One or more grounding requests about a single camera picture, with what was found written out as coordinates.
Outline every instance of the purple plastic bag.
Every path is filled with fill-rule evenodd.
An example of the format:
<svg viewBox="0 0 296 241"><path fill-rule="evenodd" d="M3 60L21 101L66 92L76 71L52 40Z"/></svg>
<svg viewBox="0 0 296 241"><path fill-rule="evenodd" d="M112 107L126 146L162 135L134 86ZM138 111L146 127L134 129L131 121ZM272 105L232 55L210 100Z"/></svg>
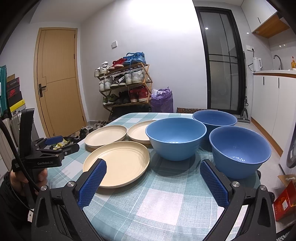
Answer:
<svg viewBox="0 0 296 241"><path fill-rule="evenodd" d="M154 92L151 95L152 112L173 113L173 93L169 87Z"/></svg>

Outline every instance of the white kettle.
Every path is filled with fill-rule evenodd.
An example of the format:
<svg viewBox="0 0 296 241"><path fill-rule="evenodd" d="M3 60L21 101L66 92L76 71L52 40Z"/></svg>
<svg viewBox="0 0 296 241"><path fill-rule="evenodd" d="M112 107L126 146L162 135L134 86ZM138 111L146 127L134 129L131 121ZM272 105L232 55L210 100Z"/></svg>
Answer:
<svg viewBox="0 0 296 241"><path fill-rule="evenodd" d="M260 71L262 69L261 58L257 58L257 57L253 58L253 68L254 68L254 71Z"/></svg>

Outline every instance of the shoe rack shelf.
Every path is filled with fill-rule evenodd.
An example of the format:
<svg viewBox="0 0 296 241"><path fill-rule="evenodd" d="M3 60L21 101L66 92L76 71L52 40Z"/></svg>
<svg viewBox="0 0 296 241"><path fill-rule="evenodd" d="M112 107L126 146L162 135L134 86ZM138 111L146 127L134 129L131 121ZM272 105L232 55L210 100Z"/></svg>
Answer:
<svg viewBox="0 0 296 241"><path fill-rule="evenodd" d="M145 73L145 77L144 77L143 83L137 83L137 84L131 84L131 85L126 85L126 86L121 86L121 87L113 88L113 89L110 89L110 90L100 91L100 93L103 96L106 97L107 95L105 93L107 93L107 92L109 92L108 94L110 95L111 92L114 91L114 90L120 90L120 89L123 89L123 88L130 89L130 87L145 85L147 87L147 89L148 89L148 100L147 101L144 101L144 102L134 102L134 103L126 103L126 104L105 105L105 106L103 106L105 109L107 109L108 111L111 112L111 109L113 107L128 106L128 105L140 105L140 104L150 104L149 103L149 99L150 99L150 96L151 96L151 90L152 90L152 83L153 83L153 81L152 81L150 75L148 74L149 64L143 64L143 63L132 64L131 66L126 66L126 67L123 67L123 68L116 69L114 71L108 72L106 74L102 74L102 75L98 76L97 78L101 80L102 78L105 78L106 76L118 75L118 74L127 72L128 70L131 71L131 70L139 69L139 68L143 68L144 73Z"/></svg>

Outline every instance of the door handle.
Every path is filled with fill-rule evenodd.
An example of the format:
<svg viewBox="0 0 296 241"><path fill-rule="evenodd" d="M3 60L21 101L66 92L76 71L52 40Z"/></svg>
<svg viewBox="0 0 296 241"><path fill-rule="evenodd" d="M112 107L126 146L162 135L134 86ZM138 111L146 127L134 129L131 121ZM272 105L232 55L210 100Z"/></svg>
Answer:
<svg viewBox="0 0 296 241"><path fill-rule="evenodd" d="M43 97L42 89L45 89L46 88L46 85L45 86L41 86L41 84L39 84L38 87L39 87L39 95L40 95L40 97Z"/></svg>

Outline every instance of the bowl rim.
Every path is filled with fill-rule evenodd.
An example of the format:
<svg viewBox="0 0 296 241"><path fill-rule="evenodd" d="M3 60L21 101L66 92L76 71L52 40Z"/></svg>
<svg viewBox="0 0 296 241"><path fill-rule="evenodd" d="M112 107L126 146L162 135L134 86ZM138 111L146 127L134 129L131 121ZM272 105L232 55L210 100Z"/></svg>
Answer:
<svg viewBox="0 0 296 241"><path fill-rule="evenodd" d="M228 115L231 115L231 116L233 116L235 119L236 119L236 122L234 123L234 124L231 124L231 125L213 125L213 124L209 124L209 123L206 123L206 122L202 122L202 121L200 121L200 120L197 120L197 119L195 119L194 118L194 114L195 113L197 113L197 112L213 112L213 111L218 111L218 112L222 112L222 113L226 113L226 114L228 114ZM207 124L207 125L209 125L209 126L233 126L233 125L235 125L236 123L237 123L237 118L234 116L234 115L232 115L232 114L229 114L229 113L227 113L227 112L224 112L224 111L220 111L220 110L199 110L199 111L197 111L197 112L194 112L193 114L192 114L192 118L193 119L195 119L195 120L197 120L197 121L200 121L201 123L204 123L204 124Z"/></svg>
<svg viewBox="0 0 296 241"><path fill-rule="evenodd" d="M205 132L204 132L204 134L203 134L202 136L200 136L200 137L197 138L197 139L194 139L194 140L191 140L191 141L187 141L187 142L178 142L178 143L169 143L169 142L164 142L164 141L156 140L156 139L154 139L153 137L151 137L150 135L148 135L148 133L147 133L147 128L148 128L150 125L155 125L155 123L157 123L158 121L163 121L163 120L166 120L166 119L190 119L190 120L193 120L193 121L197 121L197 122L201 123L201 124L205 127ZM156 120L156 121L150 123L150 124L146 127L146 129L145 129L145 133L146 133L146 135L147 135L149 138L151 138L152 140L157 141L157 142L161 142L161 143L165 143L165 144L185 144L185 143L194 142L194 141L197 141L197 140L203 138L203 137L205 136L205 134L207 133L207 127L205 126L204 123L202 123L201 121L196 120L196 119L185 118L185 117L168 117L168 118L164 118L164 119Z"/></svg>
<svg viewBox="0 0 296 241"><path fill-rule="evenodd" d="M210 143L211 143L211 146L212 146L217 152L219 152L220 154L222 154L223 156L225 156L225 157L227 157L227 158L229 158L229 159L231 159L231 160L233 160L233 161L235 161L235 162L238 162L238 163L240 163L240 164L245 164L245 165L258 165L258 164L262 164L262 163L266 162L266 161L271 157L271 147L270 147L270 144L269 144L267 141L266 141L266 142L268 143L268 148L269 148L269 152L270 152L270 154L269 154L268 158L266 158L264 161L254 162L254 163L244 163L244 162L241 162L241 161L235 160L235 159L233 159L233 158L231 158L231 157L229 157L229 156L226 156L225 154L223 154L221 151L219 151L219 150L214 146L214 144L212 143L212 140L211 140L212 133L218 131L219 129L225 129L225 128L237 128L237 129L238 129L238 128L242 128L242 129L245 129L245 130L248 130L248 131L254 132L256 135L259 136L259 138L261 138L262 140L266 141L266 140L265 140L261 135L259 135L257 132L252 131L252 130L249 130L249 129L244 128L244 127L240 127L240 126L221 126L221 127L218 127L218 128L214 129L214 130L210 133L210 135L209 135L209 141L210 141Z"/></svg>

